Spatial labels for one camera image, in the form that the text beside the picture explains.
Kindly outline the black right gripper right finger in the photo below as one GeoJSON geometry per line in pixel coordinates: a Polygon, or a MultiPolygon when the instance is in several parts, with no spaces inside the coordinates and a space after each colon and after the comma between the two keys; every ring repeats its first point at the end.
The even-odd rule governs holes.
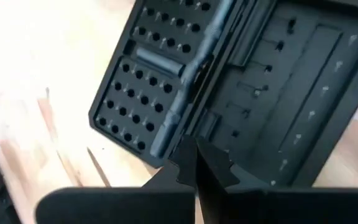
{"type": "Polygon", "coordinates": [[[205,224],[358,224],[358,189],[269,187],[202,138],[197,184],[205,224]]]}

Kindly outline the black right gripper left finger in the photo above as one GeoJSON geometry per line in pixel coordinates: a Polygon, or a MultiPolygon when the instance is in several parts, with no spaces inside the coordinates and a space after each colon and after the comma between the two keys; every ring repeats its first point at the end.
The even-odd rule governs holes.
{"type": "Polygon", "coordinates": [[[195,224],[197,150],[185,136],[141,187],[56,190],[37,205],[37,224],[195,224]]]}

